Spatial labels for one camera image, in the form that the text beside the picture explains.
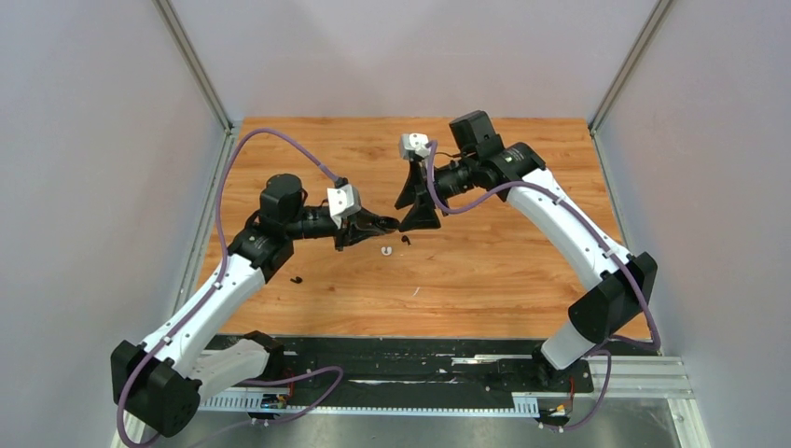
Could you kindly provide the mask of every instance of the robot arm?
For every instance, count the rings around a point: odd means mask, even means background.
[[[400,153],[409,161],[409,177],[395,208],[412,207],[399,230],[438,229],[437,206],[443,215],[466,211],[479,201],[451,210],[447,200],[475,187],[496,192],[503,202],[530,219],[560,250],[588,290],[569,308],[569,321],[534,353],[541,366],[536,373],[540,379],[550,382],[560,378],[571,364],[606,342],[641,311],[635,292],[613,258],[629,269],[646,300],[653,288],[656,262],[647,253],[635,257],[592,223],[529,146],[516,143],[505,147],[485,112],[455,119],[451,131],[460,150],[455,156],[458,160],[434,167],[432,172],[427,171],[432,169],[427,165],[433,165],[428,137],[402,135]]]
[[[294,240],[331,237],[341,251],[371,236],[391,233],[399,225],[397,219],[363,208],[359,193],[344,178],[335,188],[327,189],[328,205],[305,205],[307,197],[294,175],[269,179],[260,195],[260,208],[228,247],[225,273],[221,273],[220,263],[159,329],[137,345],[124,341],[113,351],[116,403],[134,370],[150,357],[132,379],[124,409],[159,434],[172,437],[192,419],[201,402],[218,392],[250,378],[280,379],[284,348],[261,332],[248,333],[232,347],[209,357],[201,358],[201,351],[239,306],[266,286],[291,258]],[[152,348],[160,343],[164,345],[159,351]]]

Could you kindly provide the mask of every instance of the gray wall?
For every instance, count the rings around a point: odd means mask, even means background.
[[[678,0],[601,131],[717,448],[791,439],[791,3]]]
[[[221,132],[150,2],[5,2],[0,79],[0,444],[107,446]]]
[[[655,0],[174,0],[234,119],[588,117]]]

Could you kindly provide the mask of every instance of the wood grain surface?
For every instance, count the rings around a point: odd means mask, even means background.
[[[271,127],[295,138],[335,174],[348,177],[363,205],[402,218],[396,197],[408,164],[398,157],[402,133],[426,133],[439,150],[457,152],[450,119],[254,118],[240,135]],[[506,145],[528,143],[569,195],[604,231],[619,239],[602,172],[583,119],[494,119]],[[437,164],[447,160],[437,156]],[[309,204],[326,197],[331,182],[299,152],[270,135],[245,146],[225,187],[222,218],[227,237],[258,208],[267,179],[291,173],[310,192]],[[453,198],[459,206],[473,190]],[[295,242],[295,254],[272,281],[248,300],[223,328],[269,334],[545,338],[567,318],[584,290],[564,258],[523,215],[492,198],[442,229],[394,233],[336,252],[330,239]],[[393,254],[385,257],[383,246]],[[216,234],[209,243],[201,282],[219,262]],[[301,276],[302,284],[289,278]],[[642,316],[622,334],[648,335]]]

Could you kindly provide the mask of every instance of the small white object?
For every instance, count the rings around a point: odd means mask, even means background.
[[[425,159],[428,157],[428,135],[424,133],[403,133],[398,142],[398,153],[401,159],[409,160],[411,154],[415,154]]]
[[[339,189],[326,189],[326,200],[329,204],[329,217],[340,229],[340,222],[350,215],[360,211],[360,193],[352,184],[346,184]]]

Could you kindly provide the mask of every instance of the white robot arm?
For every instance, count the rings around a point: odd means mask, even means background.
[[[305,205],[298,177],[276,175],[260,208],[229,245],[227,256],[189,301],[139,344],[122,342],[111,356],[116,404],[165,437],[181,431],[213,395],[243,380],[278,380],[283,346],[254,331],[232,347],[201,351],[239,306],[294,254],[294,240],[332,237],[337,250],[395,231],[397,219],[363,208],[344,178],[327,189],[327,203]]]
[[[454,156],[458,160],[441,167],[434,167],[436,142],[419,133],[401,136],[399,152],[409,161],[409,177],[395,207],[412,207],[399,229],[438,229],[435,207],[444,215],[471,209],[485,198],[456,210],[448,207],[447,200],[474,187],[485,188],[488,195],[496,193],[530,219],[588,291],[569,308],[569,321],[534,353],[543,362],[538,373],[542,380],[562,378],[563,371],[642,310],[640,299],[650,297],[656,262],[647,253],[635,257],[596,226],[529,146],[505,147],[485,112],[455,119],[451,131],[461,152]],[[639,292],[627,276],[635,280]]]

